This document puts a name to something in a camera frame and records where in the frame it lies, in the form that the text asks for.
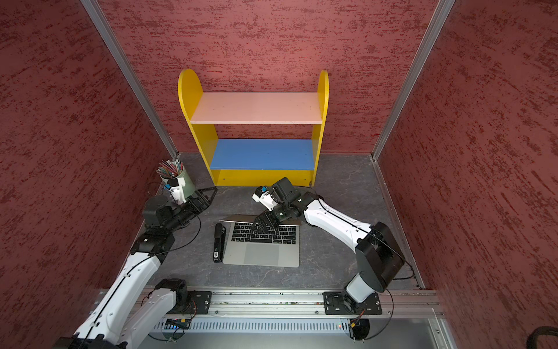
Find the silver laptop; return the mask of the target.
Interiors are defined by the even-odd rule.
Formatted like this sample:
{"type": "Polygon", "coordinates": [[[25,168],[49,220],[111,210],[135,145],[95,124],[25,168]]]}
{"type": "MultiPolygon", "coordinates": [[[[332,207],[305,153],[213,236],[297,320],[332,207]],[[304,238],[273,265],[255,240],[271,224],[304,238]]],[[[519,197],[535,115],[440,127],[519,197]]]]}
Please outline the silver laptop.
{"type": "Polygon", "coordinates": [[[264,233],[251,229],[254,215],[221,219],[226,240],[222,262],[235,266],[299,267],[300,220],[288,220],[264,233]]]}

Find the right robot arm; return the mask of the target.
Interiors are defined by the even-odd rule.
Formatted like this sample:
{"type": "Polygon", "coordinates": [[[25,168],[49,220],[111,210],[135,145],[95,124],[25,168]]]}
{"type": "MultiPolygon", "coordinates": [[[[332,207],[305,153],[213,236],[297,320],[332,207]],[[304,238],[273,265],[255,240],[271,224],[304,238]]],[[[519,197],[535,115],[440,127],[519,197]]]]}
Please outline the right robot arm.
{"type": "Polygon", "coordinates": [[[302,218],[340,240],[355,254],[357,273],[340,293],[344,309],[352,314],[374,293],[385,292],[406,259],[387,225],[360,222],[328,206],[322,197],[297,190],[291,196],[259,187],[252,199],[266,210],[254,219],[252,229],[269,233],[287,220],[302,218]]]}

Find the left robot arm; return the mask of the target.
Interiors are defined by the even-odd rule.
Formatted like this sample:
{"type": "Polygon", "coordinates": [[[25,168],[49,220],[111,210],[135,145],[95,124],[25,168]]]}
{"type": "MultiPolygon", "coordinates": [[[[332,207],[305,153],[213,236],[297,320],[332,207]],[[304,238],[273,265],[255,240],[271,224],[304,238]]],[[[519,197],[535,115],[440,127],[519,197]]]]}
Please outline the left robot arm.
{"type": "Polygon", "coordinates": [[[138,348],[165,315],[197,314],[194,296],[182,279],[163,279],[146,301],[134,306],[151,277],[174,246],[174,233],[209,209],[217,188],[195,190],[174,206],[167,196],[145,203],[145,230],[134,242],[124,267],[87,320],[71,337],[61,337],[55,348],[138,348]]]}

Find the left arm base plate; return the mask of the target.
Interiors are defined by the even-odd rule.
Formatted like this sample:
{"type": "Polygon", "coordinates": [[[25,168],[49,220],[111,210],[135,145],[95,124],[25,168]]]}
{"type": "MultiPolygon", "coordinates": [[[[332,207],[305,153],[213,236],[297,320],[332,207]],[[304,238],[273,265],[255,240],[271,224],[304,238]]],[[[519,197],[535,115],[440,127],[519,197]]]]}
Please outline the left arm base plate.
{"type": "Polygon", "coordinates": [[[210,291],[189,291],[179,294],[174,308],[169,314],[180,315],[207,315],[212,302],[213,293],[210,291]]]}

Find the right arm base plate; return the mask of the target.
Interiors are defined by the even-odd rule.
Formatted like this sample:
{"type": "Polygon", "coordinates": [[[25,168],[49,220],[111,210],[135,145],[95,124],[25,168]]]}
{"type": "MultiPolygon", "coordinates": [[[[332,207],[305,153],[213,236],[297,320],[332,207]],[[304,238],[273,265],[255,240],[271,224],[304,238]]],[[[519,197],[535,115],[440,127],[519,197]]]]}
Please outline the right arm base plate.
{"type": "Polygon", "coordinates": [[[347,292],[324,292],[323,303],[326,315],[382,315],[382,306],[376,292],[363,302],[352,299],[347,292]]]}

